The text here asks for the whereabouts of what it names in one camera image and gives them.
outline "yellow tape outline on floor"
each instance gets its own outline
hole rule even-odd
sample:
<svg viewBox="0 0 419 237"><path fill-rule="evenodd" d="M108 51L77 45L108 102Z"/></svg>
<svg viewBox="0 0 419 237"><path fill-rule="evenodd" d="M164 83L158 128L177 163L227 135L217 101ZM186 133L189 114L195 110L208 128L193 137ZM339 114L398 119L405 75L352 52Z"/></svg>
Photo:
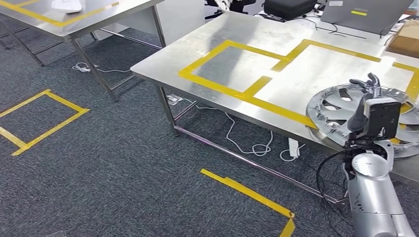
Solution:
<svg viewBox="0 0 419 237"><path fill-rule="evenodd" d="M248 187L228 178L222 178L214 173L211 173L210 171L206 170L206 169L201 169L201 173L215 179L216 181L223 183L227 186L229 186L230 188L233 188L253 199L255 199L256 201L259 201L260 203L274 209L275 211L279 212L280 214L286 216L289 218L287 224L285 225L285 228L282 230L281 234L279 235L279 237L290 237L295 229L295 224L294 224L294 213L292 213L290 210L286 209L285 207L265 198L264 196L258 194L257 192L249 189Z"/></svg>
<svg viewBox="0 0 419 237"><path fill-rule="evenodd" d="M200 77L200 76L197 76L197 75L193 74L194 70L198 69L200 66L202 66L203 64L205 64L206 62L208 62L209 60L211 60L212 58L217 56L219 53L221 53L222 51L224 51L228 47L235 47L235 48L247 50L247 51L250 51L250 52L253 52L253 53L257 53L257 54L261 54L261 55L265 55L265 56L268 56L268 57L278 59L280 61L271 70L274 71L274 72L280 72L289 63L291 63L295 58L297 58L310 45L325 48L325 49L340 52L340 53L344 53L344 54L347 54L347 55L355 56L355 57L358 57L358 58L362 58L362 59L366 59L366 60L370 60L370 61L374 61L374 62L380 62L381 61L381 59L377 58L377 57L373 57L373 56L370 56L370 55L358 53L358 52L355 52L355 51L350 51L350 50L347 50L347 49L331 46L331 45L328 45L328 44L324 44L324 43L320 43L320 42L316 42L316 41L312 41L312 40L308 40L308 39L304 39L287 56L282 56L282 55L275 54L275 53L272 53L272 52L268 52L268 51L265 51L265 50L262 50L262 49L254 48L254 47L242 44L242 43L237 43L237 42L234 42L234 41L231 41L231 40L226 40L223 43L216 46L213 50L211 50L209 53L207 53L202 58L196 60L195 62L193 62L192 64L190 64L186 68L182 69L179 72L179 76L181 76L185 79L188 79L188 80L190 80L194 83L197 83L199 85L205 86L209 89L212 89L212 90L218 91L220 93L232 96L234 98L240 99L242 101L248 102L250 104L259 106L263 109L266 109L268 111L276 113L278 115L284 116L288 119L300 122L300 123L302 123L306 126L317 129L316 125L311 121L311 119L309 117L307 117L305 115L302 115L302 114L299 114L299 113L296 113L294 111L282 108L280 106L274 105L272 103L257 99L257 98L254 97L254 95L258 91L260 91L264 86L266 86L272 80L271 77L262 76L255 83L253 83L253 85L251 85L248 89L246 89L244 92L239 92L239 91L231 89L227 86L221 85L217 82L214 82L212 80L208 80L206 78L203 78L203 77ZM405 65L405 64L401 64L401 63L393 63L393 67L413 72L413 77L409 82L409 85L406 89L406 93L411 98L416 99L418 94L419 94L419 69L416 68L416 67L408 66L408 65Z"/></svg>
<svg viewBox="0 0 419 237"><path fill-rule="evenodd" d="M89 17L89 16L92 16L92 15L95 15L95 14L97 14L97 13L100 13L100 12L102 12L102 11L104 11L104 10L110 9L110 8L112 8L112 7L114 7L114 6L117 6L117 5L119 5L119 4L121 3L121 1L122 1L122 0L117 1L117 2L114 2L114 3L109 4L109 5L107 5L107 6L104 6L104 7L98 8L98 9L96 9L96 10L93 10L93 11L87 12L87 13L85 13L85 14L79 15L79 16L77 16L77 17L71 18L71 19L69 19L69 20L67 20L67 21L63 21L63 22L61 22L61 21L56 21L56 20L51 19L51 18L49 18L49 17L43 16L43 15L41 15L41 14L39 14L39 13L36 13L36 12L33 12L33 11L30 11L30 10L28 10L28 9L23 8L23 7L24 7L24 6L26 6L26 5L29 5L29 4L32 4L32 3L38 2L38 1L39 1L39 0L30 0L30 1L22 2L22 3L20 3L20 4L16 4L16 5L14 5L14 4L11 4L11 3L6 2L6 1L4 1L4 0L0 0L0 6L4 6L4 7L6 7L6 8L9 8L10 10L13 10L13 11L19 12L19 13L21 13L21 14L25 15L25 16L29 16L29 17L32 17L32 18L35 18L35 19L38 19L38 20L41 20L41 21L44 21L44 22L50 23L50 24L53 24L53 25L58 26L58 27L64 27L64 26L67 26L67 25L73 24L73 23L75 23L75 22L77 22L77 21L80 21L80 20L82 20L82 19L85 19L85 18L87 18L87 17Z"/></svg>
<svg viewBox="0 0 419 237"><path fill-rule="evenodd" d="M51 135L52 133L62 129L62 127L64 127L65 125L71 123L72 121L76 120L78 117L82 116L83 114L87 113L90 109L84 109L76 104L73 104L72 102L59 97L56 94L51 93L50 89L44 90L43 92L36 94L34 96L32 96L31 98L23 101L22 103L13 106L12 108L0 113L0 118L12 113L13 111L21 108L24 105L27 105L29 103L31 103L32 101L40 98L41 96L46 95L48 97L50 97L51 99L60 102L63 105L66 105L68 107L70 107L71 109L77 111L77 113L73 116L71 116L69 119L65 120L64 122L58 124L57 126L53 127L52 129L48 130L47 132L45 132L44 134L42 134L41 136L35 138L34 140L25 143L22 140L20 140L18 137L16 137L15 135L11 134L10 132L8 132L6 129L4 129L3 127L0 127L0 135L2 135L3 137L5 137L7 140L11 141L13 144L15 144L16 146L18 146L20 149L18 149L17 151L15 151L14 153L12 153L12 156L18 156L20 154L22 154L24 151L28 150L29 148L31 148L32 146L34 146L36 143L42 141L43 139L45 139L47 136Z"/></svg>

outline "white paper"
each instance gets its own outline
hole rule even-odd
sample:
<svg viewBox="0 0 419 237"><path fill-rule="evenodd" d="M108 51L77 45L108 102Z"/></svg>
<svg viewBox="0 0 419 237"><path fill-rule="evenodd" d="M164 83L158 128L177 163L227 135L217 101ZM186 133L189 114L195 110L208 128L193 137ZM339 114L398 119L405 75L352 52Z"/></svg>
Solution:
<svg viewBox="0 0 419 237"><path fill-rule="evenodd" d="M330 1L329 6L343 6L343 1Z"/></svg>

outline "gray laptop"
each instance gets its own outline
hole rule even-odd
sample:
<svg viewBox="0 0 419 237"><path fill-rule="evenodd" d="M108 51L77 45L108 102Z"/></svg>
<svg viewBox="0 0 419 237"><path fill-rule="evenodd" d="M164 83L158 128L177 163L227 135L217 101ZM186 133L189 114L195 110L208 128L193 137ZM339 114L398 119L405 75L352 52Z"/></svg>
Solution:
<svg viewBox="0 0 419 237"><path fill-rule="evenodd" d="M413 0L328 0L322 21L387 35Z"/></svg>

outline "white cable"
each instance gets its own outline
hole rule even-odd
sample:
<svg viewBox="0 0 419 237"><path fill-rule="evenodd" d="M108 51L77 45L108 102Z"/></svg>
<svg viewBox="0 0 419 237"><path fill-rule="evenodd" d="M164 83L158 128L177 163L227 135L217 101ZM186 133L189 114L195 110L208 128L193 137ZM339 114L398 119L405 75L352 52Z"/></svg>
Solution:
<svg viewBox="0 0 419 237"><path fill-rule="evenodd" d="M182 101L188 101L189 103L193 103L191 100L188 100L188 99L185 99L185 98L182 98L182 99L180 99L180 100L178 100L178 101L169 101L169 104L170 105L175 105L175 104L177 104L177 103L179 103L179 102L182 102ZM208 109L208 110L217 110L216 108L211 108L211 107L199 107L198 105L196 105L195 106L196 108L198 108L198 109L200 109L200 110L202 110L202 109ZM225 138L227 138L227 140L229 140L230 142L232 142L234 145L236 145L236 147L240 150L240 152L241 153L243 153L243 154L255 154L256 156L258 156L258 157L262 157L262 156L264 156L264 155L266 155L268 152L270 152L271 151L271 148L269 147L269 145L272 143L272 140L274 139L274 134L273 134L273 132L272 131L270 131L271 132L271 139L269 140L269 142L268 142L268 144L266 144L266 145L264 145L264 144L255 144L255 145L253 145L252 147L251 147L251 152L245 152L245 151L243 151L242 150L242 148L239 146L239 144L237 144L233 139L231 139L230 137L229 137L229 135L230 135L230 133L231 133L231 131L233 130L233 127L234 127L234 125L236 125L236 121L234 121L229 115L228 115L228 113L225 113L225 115L227 115L227 117L233 122L233 124L231 124L231 126L230 126L230 129L228 130L228 132L227 132L227 135L225 136ZM265 150L264 151L260 151L260 152L257 152L256 150L255 150L255 148L256 147L258 147L258 146L262 146L262 147L265 147Z"/></svg>
<svg viewBox="0 0 419 237"><path fill-rule="evenodd" d="M229 140L230 142L232 142L234 145L236 145L236 147L240 150L240 152L241 153L243 153L243 154L255 154L255 155L257 155L258 157L262 157L262 156L264 156L264 155L266 155L268 152L270 152L271 151L271 148L269 147L269 145L272 143L272 140L274 139L274 134L272 133L272 131L270 131L271 132L271 139L269 140L269 142L268 142L268 144L266 144L266 145L264 145L264 144L255 144L255 145L253 145L252 147L251 147L251 152L245 152L245 151L243 151L241 148L240 148L240 146L239 146L239 144L237 144L235 141L233 141L232 139L230 139L229 137L228 137L228 135L230 135L230 133L231 133L231 130L233 130L233 127L234 127L234 125L236 124L236 121L234 121L229 115L228 115L228 113L225 113L225 115L227 115L227 117L233 122L233 124L231 125L231 127L230 127L230 130L228 130L228 132L227 132L227 135L225 136L225 138L227 138L227 140ZM262 147L265 147L265 151L261 151L261 152L257 152L257 151L255 151L255 147L257 147L257 146L262 146Z"/></svg>
<svg viewBox="0 0 419 237"><path fill-rule="evenodd" d="M91 71L91 69L88 67L88 65L86 63L83 63L83 62L77 63L75 66L72 66L71 68L73 70L77 70L77 71L80 71L82 73L89 73ZM121 70L104 71L104 70L101 70L101 69L97 69L97 70L100 71L100 72L103 72L103 73L111 73L111 72L127 73L127 72L131 71L131 70L126 70L126 71L121 71Z"/></svg>
<svg viewBox="0 0 419 237"><path fill-rule="evenodd" d="M300 149L301 149L303 146L305 146L305 144L303 144L302 146L300 146L300 147L298 148L298 153L299 153ZM284 158L282 157L282 154L283 154L284 152L289 152L289 151L290 151L289 149L281 151L281 153L279 153L279 158L281 158L281 160L286 161L286 162L291 162L291 161L296 160L298 157L293 157L292 159L284 159Z"/></svg>

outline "black bag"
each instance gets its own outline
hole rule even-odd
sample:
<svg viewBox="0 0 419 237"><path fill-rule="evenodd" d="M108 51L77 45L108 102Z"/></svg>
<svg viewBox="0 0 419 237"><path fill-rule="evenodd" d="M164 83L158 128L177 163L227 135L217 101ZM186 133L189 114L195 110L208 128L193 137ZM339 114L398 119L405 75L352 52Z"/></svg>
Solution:
<svg viewBox="0 0 419 237"><path fill-rule="evenodd" d="M263 9L284 19L292 19L310 12L317 0L266 0Z"/></svg>

